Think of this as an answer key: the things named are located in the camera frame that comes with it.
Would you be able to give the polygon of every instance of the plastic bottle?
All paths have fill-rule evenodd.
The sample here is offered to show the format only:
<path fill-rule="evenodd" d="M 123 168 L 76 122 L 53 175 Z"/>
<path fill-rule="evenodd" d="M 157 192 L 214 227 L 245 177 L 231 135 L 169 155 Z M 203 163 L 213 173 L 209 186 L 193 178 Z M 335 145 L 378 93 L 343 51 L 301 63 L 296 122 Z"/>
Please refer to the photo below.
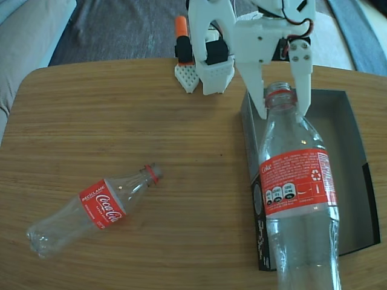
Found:
<path fill-rule="evenodd" d="M 265 104 L 259 173 L 278 289 L 340 290 L 339 211 L 324 142 L 288 83 L 271 84 Z"/>
<path fill-rule="evenodd" d="M 73 197 L 57 213 L 27 230 L 31 249 L 40 258 L 51 257 L 64 246 L 93 231 L 104 229 L 133 211 L 146 189 L 162 178 L 155 164 L 135 175 L 105 178 Z"/>

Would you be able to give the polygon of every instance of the wood grain surface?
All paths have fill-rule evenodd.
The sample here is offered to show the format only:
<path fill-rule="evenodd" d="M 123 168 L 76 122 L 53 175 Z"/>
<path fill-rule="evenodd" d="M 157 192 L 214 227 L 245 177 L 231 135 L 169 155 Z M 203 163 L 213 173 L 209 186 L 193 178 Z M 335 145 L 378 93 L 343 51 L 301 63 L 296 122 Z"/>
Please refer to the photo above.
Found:
<path fill-rule="evenodd" d="M 172 59 L 39 69 L 23 82 L 0 149 L 0 289 L 276 289 L 257 267 L 239 116 L 245 87 L 186 94 Z M 265 83 L 293 83 L 287 63 Z M 387 231 L 387 79 L 315 67 L 313 87 L 346 90 Z M 25 231 L 103 176 L 159 163 L 164 179 L 106 231 L 39 260 Z M 387 245 L 340 258 L 343 290 L 387 288 Z"/>

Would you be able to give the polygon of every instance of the clear plastic bottle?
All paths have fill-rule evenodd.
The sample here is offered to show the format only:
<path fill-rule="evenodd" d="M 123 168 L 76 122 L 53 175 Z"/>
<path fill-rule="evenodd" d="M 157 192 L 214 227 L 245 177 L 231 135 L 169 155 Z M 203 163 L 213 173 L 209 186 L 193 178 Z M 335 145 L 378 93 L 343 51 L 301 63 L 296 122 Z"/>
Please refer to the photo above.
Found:
<path fill-rule="evenodd" d="M 259 148 L 269 244 L 280 290 L 340 290 L 339 212 L 324 142 L 288 83 L 268 87 Z"/>
<path fill-rule="evenodd" d="M 162 178 L 155 164 L 135 175 L 105 178 L 75 195 L 57 213 L 27 230 L 30 247 L 40 258 L 51 257 L 71 242 L 106 228 L 133 211 L 146 189 Z"/>

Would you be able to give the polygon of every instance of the black cardboard box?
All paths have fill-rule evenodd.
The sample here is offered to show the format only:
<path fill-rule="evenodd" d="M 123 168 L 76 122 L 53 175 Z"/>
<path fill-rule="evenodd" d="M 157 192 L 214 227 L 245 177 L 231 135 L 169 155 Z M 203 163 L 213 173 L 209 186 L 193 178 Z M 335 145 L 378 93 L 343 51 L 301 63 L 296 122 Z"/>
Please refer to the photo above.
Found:
<path fill-rule="evenodd" d="M 268 243 L 266 217 L 258 175 L 258 148 L 266 120 L 248 93 L 241 108 L 254 203 L 259 269 L 276 269 Z M 330 156 L 340 212 L 339 254 L 380 243 L 379 222 L 371 174 L 348 96 L 343 91 L 313 90 L 308 120 L 320 133 Z"/>

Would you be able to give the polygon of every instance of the red label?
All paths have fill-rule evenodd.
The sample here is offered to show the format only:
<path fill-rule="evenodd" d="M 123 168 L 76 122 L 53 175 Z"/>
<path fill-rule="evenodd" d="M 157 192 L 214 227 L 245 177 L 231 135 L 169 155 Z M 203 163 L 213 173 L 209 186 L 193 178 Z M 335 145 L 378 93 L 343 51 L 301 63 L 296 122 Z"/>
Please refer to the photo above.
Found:
<path fill-rule="evenodd" d="M 104 180 L 79 193 L 79 199 L 90 219 L 104 229 L 126 214 L 115 201 Z"/>
<path fill-rule="evenodd" d="M 266 215 L 327 202 L 336 205 L 327 151 L 304 149 L 273 157 L 259 167 Z"/>

